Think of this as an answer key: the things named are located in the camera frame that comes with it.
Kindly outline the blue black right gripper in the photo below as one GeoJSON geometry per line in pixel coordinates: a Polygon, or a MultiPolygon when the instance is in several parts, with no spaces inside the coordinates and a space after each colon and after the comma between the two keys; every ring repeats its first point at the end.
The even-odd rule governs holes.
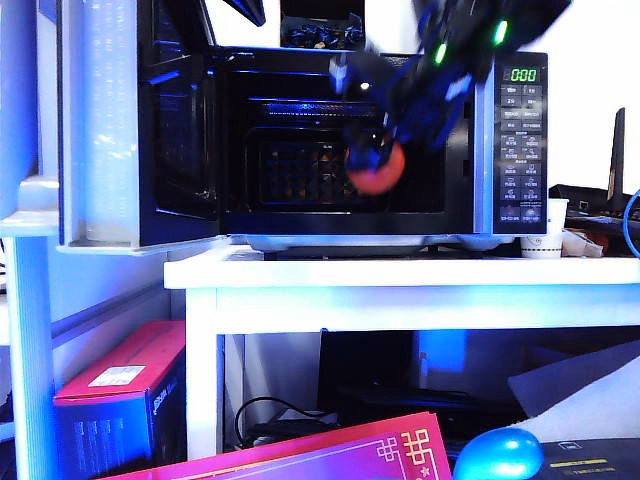
{"type": "Polygon", "coordinates": [[[346,171],[378,171],[395,143],[421,142],[428,150],[445,143],[470,90],[478,82],[474,66],[460,59],[435,60],[414,54],[400,63],[371,52],[347,57],[347,79],[370,85],[368,96],[386,115],[383,135],[348,128],[346,171]]]}

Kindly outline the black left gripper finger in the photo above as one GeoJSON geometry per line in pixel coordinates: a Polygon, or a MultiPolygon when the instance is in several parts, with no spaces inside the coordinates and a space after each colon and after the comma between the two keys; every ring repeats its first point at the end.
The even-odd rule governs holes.
{"type": "Polygon", "coordinates": [[[266,23],[262,0],[224,0],[224,2],[255,26],[263,26],[266,23]]]}

